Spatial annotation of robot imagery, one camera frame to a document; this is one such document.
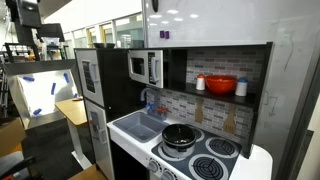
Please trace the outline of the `toy refrigerator upper door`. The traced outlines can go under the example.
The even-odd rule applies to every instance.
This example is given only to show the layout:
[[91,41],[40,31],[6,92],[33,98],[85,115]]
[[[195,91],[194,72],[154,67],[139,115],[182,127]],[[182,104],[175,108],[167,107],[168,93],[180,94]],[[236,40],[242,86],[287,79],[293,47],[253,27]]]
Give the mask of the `toy refrigerator upper door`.
[[102,84],[96,50],[76,49],[83,95],[103,106]]

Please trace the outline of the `grey toy sink basin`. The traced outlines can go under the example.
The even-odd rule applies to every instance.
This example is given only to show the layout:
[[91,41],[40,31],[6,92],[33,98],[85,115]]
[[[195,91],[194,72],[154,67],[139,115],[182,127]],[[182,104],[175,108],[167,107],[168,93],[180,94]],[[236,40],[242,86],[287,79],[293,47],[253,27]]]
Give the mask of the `grey toy sink basin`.
[[120,118],[114,125],[141,143],[150,141],[168,126],[167,123],[142,112]]

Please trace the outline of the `grey toy stovetop with burners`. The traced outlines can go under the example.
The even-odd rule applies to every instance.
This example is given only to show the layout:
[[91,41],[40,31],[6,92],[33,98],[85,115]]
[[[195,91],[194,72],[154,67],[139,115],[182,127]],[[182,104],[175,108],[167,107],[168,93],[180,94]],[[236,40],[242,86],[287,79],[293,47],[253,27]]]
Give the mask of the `grey toy stovetop with burners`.
[[166,154],[162,143],[151,152],[164,161],[155,173],[161,178],[165,170],[170,170],[175,180],[229,180],[242,146],[218,135],[190,126],[196,142],[194,152],[185,158],[175,158]]

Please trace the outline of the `white shaker with orange cap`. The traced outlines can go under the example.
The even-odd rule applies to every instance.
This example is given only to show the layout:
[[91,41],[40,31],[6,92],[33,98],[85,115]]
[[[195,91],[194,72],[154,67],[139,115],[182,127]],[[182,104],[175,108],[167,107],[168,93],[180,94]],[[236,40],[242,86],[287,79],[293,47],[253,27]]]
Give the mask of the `white shaker with orange cap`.
[[203,74],[197,75],[196,89],[197,90],[204,90],[205,89],[205,76]]

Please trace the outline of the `black toy kitchen shelf frame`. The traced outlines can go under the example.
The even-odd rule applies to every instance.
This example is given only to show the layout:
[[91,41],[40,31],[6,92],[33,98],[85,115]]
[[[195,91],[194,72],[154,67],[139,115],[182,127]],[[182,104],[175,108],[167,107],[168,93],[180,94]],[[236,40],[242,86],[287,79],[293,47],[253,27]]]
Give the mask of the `black toy kitchen shelf frame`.
[[[170,117],[196,122],[240,143],[242,154],[249,157],[271,47],[267,42],[238,46],[76,49],[97,51],[104,105],[89,100],[105,110],[108,121],[152,103],[155,109],[165,108]],[[147,49],[163,51],[163,88],[129,76],[128,52]],[[197,90],[198,74],[232,76],[236,85],[226,94],[210,92],[206,83],[204,90]],[[244,97],[235,94],[241,77],[248,80]]]

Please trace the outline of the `purple magnet on whiteboard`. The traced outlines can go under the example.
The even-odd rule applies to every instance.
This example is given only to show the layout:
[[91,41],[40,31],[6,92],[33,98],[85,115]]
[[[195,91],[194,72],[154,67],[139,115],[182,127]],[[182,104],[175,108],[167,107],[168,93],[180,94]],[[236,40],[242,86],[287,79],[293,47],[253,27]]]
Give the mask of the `purple magnet on whiteboard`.
[[162,39],[169,39],[170,38],[170,32],[169,31],[160,31],[160,38]]

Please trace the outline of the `grey stove knob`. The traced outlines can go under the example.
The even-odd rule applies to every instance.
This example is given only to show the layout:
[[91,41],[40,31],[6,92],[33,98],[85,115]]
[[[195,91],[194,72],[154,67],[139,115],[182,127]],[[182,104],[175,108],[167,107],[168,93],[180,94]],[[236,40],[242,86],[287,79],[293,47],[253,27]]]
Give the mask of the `grey stove knob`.
[[160,170],[160,165],[155,160],[151,160],[147,166],[147,169],[153,173],[156,173]]
[[161,180],[175,180],[175,177],[170,170],[165,170],[161,175]]

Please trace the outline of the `dark bowl on top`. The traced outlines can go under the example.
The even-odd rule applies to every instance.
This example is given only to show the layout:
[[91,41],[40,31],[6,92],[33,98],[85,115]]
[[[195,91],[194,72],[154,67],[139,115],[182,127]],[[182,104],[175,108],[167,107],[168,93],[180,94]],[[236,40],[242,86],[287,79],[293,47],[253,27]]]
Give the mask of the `dark bowl on top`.
[[95,48],[114,48],[114,43],[93,43]]

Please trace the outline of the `grey stove knob left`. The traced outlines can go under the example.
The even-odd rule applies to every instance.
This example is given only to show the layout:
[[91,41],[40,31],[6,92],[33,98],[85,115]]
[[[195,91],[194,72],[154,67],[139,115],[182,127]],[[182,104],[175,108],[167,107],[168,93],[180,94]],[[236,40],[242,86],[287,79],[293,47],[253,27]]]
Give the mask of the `grey stove knob left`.
[[160,170],[160,165],[155,160],[151,160],[147,166],[147,169],[153,173],[156,173]]

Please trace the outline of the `wooden side table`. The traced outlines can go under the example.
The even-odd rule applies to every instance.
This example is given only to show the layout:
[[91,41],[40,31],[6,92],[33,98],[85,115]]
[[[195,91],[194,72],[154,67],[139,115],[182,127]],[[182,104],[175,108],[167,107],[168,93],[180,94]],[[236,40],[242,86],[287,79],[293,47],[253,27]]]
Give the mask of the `wooden side table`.
[[55,107],[66,117],[71,140],[74,150],[72,156],[78,162],[82,169],[87,169],[91,166],[91,162],[84,155],[78,128],[87,123],[84,103],[82,100],[75,101],[74,99],[63,100],[55,103]]

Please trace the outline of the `toy refrigerator door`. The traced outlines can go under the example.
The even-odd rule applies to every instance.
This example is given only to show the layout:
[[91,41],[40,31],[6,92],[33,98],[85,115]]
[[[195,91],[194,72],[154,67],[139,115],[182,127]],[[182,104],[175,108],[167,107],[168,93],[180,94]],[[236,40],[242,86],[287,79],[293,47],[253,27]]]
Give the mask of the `toy refrigerator door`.
[[83,95],[103,106],[102,84],[96,50],[76,49]]
[[114,180],[105,111],[89,100],[85,101],[85,108],[92,137],[96,164],[109,180]]

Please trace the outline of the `white shaker with blue cap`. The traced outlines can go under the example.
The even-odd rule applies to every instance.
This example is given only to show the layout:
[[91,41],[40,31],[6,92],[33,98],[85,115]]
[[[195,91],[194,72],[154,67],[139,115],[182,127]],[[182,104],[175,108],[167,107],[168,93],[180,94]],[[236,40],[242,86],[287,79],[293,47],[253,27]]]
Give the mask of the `white shaker with blue cap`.
[[244,97],[247,95],[247,87],[248,87],[248,80],[244,77],[241,77],[237,81],[236,91],[235,94],[237,96]]

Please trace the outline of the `toy refrigerator lower door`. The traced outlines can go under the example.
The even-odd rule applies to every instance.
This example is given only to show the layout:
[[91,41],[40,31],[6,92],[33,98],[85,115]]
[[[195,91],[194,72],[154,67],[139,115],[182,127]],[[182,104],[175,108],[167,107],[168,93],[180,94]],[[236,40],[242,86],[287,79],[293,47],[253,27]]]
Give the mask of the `toy refrigerator lower door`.
[[96,164],[109,180],[114,180],[105,111],[89,100],[85,101],[85,108],[92,137]]

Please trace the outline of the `orange bowl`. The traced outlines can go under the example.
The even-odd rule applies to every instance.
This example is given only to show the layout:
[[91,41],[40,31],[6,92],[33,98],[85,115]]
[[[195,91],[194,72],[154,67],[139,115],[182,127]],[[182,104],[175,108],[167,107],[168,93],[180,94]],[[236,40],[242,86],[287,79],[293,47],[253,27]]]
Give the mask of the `orange bowl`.
[[205,83],[210,92],[226,94],[234,89],[236,78],[227,75],[208,75],[205,77]]

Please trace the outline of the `toy microwave with grey door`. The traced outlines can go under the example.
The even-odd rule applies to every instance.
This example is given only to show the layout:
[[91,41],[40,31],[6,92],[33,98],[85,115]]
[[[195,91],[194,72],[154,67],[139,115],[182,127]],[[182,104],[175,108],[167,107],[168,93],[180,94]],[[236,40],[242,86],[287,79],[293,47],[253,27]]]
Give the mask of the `toy microwave with grey door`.
[[128,52],[130,78],[150,86],[163,88],[163,60],[162,50],[130,50]]

